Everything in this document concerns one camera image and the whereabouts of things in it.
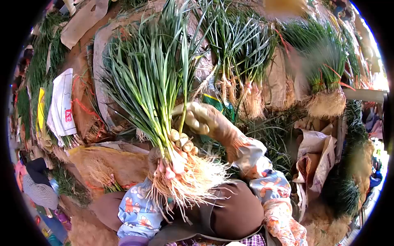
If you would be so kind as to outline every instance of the floral sleeve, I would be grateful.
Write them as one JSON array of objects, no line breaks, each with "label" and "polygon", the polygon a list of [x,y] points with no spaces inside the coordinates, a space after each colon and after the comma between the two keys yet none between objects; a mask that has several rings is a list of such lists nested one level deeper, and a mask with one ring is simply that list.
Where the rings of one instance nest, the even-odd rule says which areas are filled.
[{"label": "floral sleeve", "polygon": [[282,172],[272,168],[264,156],[267,148],[260,141],[240,136],[233,144],[239,158],[233,164],[249,181],[249,187],[261,201],[269,233],[284,246],[307,245],[307,230],[292,217],[291,187]]},{"label": "floral sleeve", "polygon": [[146,178],[143,183],[130,188],[119,205],[118,217],[123,222],[117,235],[152,239],[160,229],[163,216],[154,203],[145,198],[152,182]]}]

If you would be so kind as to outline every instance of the tied bundle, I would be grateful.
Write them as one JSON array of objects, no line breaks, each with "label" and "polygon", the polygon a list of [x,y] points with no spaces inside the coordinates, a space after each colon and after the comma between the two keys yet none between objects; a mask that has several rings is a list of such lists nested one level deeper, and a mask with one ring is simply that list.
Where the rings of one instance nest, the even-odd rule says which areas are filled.
[{"label": "tied bundle", "polygon": [[312,18],[282,23],[280,33],[287,42],[285,46],[291,45],[303,58],[301,69],[312,87],[306,105],[308,114],[317,118],[341,115],[346,98],[341,89],[345,84],[340,80],[347,59],[341,34],[328,22],[321,25]]},{"label": "tied bundle", "polygon": [[202,28],[217,58],[216,77],[220,73],[221,79],[216,84],[222,100],[228,99],[238,107],[242,120],[263,118],[264,78],[277,43],[276,34],[248,7],[226,1],[201,1],[200,5],[206,14],[195,11],[195,15],[203,20]]},{"label": "tied bundle", "polygon": [[[210,190],[227,182],[226,166],[181,151],[189,141],[182,133],[188,91],[206,53],[199,52],[205,35],[197,40],[201,23],[188,35],[188,4],[177,7],[175,0],[168,0],[160,15],[143,17],[138,29],[121,28],[117,40],[109,44],[108,74],[102,77],[109,95],[127,112],[123,117],[160,149],[159,168],[148,175],[152,180],[148,196],[159,207],[164,202],[167,210],[167,198],[172,197],[183,214],[195,203],[208,203],[206,198],[217,199]],[[184,108],[176,145],[171,112],[181,88]]]}]

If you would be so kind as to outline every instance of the person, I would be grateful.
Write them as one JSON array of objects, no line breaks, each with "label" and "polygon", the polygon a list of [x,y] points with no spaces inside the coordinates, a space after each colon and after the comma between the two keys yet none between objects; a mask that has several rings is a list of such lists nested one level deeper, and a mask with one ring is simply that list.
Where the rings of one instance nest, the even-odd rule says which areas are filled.
[{"label": "person", "polygon": [[335,9],[333,10],[333,14],[336,17],[339,17],[339,13],[346,10],[346,0],[333,0],[333,2],[336,5]]},{"label": "person", "polygon": [[49,162],[42,157],[27,162],[21,152],[19,157],[20,161],[15,167],[19,189],[37,205],[52,210],[57,209],[58,196],[46,175],[51,168]]},{"label": "person", "polygon": [[[181,114],[182,108],[175,107],[172,115]],[[208,200],[211,204],[187,209],[192,225],[177,218],[174,209],[172,223],[161,226],[163,215],[146,198],[152,184],[148,178],[127,192],[103,195],[93,204],[93,210],[99,220],[117,231],[119,245],[197,245],[196,238],[246,245],[307,245],[306,229],[292,218],[290,185],[283,173],[272,169],[271,161],[264,156],[267,148],[246,137],[208,104],[188,103],[185,123],[195,133],[219,141],[226,148],[229,162],[240,169],[242,180],[232,180],[215,191],[218,197],[228,199]],[[151,172],[156,170],[158,158],[161,154],[153,148],[148,156]],[[262,227],[267,241],[259,233]]]}]

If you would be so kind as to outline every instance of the red label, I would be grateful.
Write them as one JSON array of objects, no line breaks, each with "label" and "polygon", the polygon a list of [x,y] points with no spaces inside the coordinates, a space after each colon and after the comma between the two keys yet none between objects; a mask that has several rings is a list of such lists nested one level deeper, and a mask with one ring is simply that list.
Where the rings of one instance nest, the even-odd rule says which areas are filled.
[{"label": "red label", "polygon": [[66,110],[66,122],[71,122],[72,121],[72,114],[71,114],[71,109]]}]

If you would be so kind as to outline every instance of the white plastic bag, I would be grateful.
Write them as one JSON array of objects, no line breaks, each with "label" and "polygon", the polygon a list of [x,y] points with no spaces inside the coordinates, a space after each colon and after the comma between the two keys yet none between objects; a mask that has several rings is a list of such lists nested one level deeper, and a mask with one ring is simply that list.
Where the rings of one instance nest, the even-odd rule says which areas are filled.
[{"label": "white plastic bag", "polygon": [[71,111],[72,68],[67,69],[53,80],[52,102],[47,124],[62,146],[62,136],[76,134]]}]

